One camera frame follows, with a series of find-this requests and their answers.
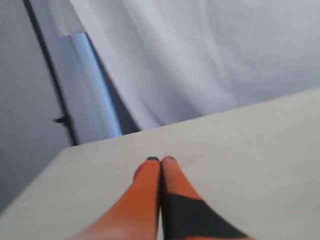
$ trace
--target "black cable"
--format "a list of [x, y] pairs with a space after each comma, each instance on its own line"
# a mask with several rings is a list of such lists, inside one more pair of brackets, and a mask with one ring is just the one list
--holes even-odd
[[63, 124], [66, 127], [71, 145], [77, 146], [77, 145], [79, 145], [79, 139], [78, 139], [75, 127], [74, 127], [74, 123], [73, 123], [72, 118], [69, 114], [66, 100], [65, 100], [60, 82], [59, 82], [57, 70], [55, 68], [50, 51], [49, 51], [47, 43], [45, 41], [44, 34], [41, 30], [38, 19], [36, 17], [36, 13], [33, 9], [33, 6], [31, 4], [30, 0], [23, 0], [23, 3], [24, 3], [24, 7], [28, 13], [28, 16], [30, 18], [33, 30], [36, 35], [36, 38], [39, 42], [41, 51], [43, 53], [44, 59], [46, 61], [47, 67], [48, 67], [48, 70], [51, 74], [51, 81], [53, 84], [53, 88], [55, 90], [57, 101], [58, 101], [58, 104], [60, 105], [60, 108], [63, 113], [62, 117], [54, 119], [53, 121], [55, 123]]

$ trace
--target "black tip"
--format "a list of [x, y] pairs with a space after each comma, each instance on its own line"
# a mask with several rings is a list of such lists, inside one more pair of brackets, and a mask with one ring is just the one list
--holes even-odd
[[156, 160], [156, 161], [160, 161], [159, 158], [157, 158], [156, 156], [150, 156], [147, 158], [147, 160]]

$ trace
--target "white table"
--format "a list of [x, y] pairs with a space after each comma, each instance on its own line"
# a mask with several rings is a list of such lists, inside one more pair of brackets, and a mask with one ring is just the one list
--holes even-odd
[[320, 90], [72, 147], [7, 209], [1, 240], [65, 240], [148, 156], [176, 157], [225, 219], [259, 240], [320, 239]]

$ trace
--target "white curtain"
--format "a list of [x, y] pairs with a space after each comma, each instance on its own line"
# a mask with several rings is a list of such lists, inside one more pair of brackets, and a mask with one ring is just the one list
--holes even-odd
[[142, 129], [320, 85], [318, 0], [70, 2]]

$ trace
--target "orange object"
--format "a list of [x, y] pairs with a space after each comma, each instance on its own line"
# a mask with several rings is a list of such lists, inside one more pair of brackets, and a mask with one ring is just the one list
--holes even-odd
[[175, 158], [161, 162], [165, 240], [253, 240], [214, 212], [197, 193]]
[[159, 218], [160, 161], [149, 157], [133, 183], [100, 219], [71, 240], [156, 240]]

